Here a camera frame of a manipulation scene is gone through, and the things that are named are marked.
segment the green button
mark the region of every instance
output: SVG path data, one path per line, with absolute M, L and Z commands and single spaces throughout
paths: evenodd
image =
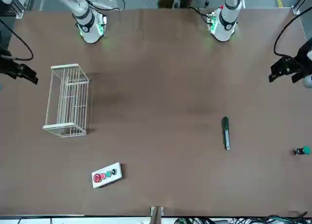
M 302 150 L 303 150 L 303 152 L 304 152 L 305 154 L 307 154 L 307 155 L 310 155 L 310 154 L 311 154 L 311 150 L 310 150 L 310 148 L 309 148 L 308 146 L 304 146 L 304 147 L 302 148 Z
M 110 171 L 106 172 L 106 176 L 109 178 L 112 175 L 112 173 Z

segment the emergency stop button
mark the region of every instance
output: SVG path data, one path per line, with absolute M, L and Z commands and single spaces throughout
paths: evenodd
M 93 181 L 94 181 L 95 183 L 99 183 L 99 182 L 101 181 L 101 176 L 100 176 L 99 174 L 95 174 L 95 175 L 93 176 Z

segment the table surface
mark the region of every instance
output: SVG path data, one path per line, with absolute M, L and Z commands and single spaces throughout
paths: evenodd
M 312 212 L 312 92 L 269 83 L 273 43 L 290 9 L 242 10 L 227 43 L 190 10 L 110 12 L 106 37 L 86 44 L 70 13 L 31 12 L 16 31 L 31 46 L 38 85 L 0 76 L 0 215 L 267 216 Z M 295 21 L 278 51 L 306 41 Z M 11 52 L 27 56 L 12 38 Z M 79 63 L 91 79 L 89 134 L 42 129 L 50 66 Z M 231 150 L 221 118 L 230 119 Z M 114 162 L 124 178 L 92 188 Z

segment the marker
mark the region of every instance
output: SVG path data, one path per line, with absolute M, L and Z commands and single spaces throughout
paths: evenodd
M 230 150 L 230 127 L 229 119 L 227 117 L 222 118 L 222 132 L 223 132 L 223 144 L 226 150 Z

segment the wire basket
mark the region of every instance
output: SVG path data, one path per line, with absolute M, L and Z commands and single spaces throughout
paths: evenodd
M 78 64 L 51 66 L 44 130 L 59 137 L 87 134 L 89 78 Z

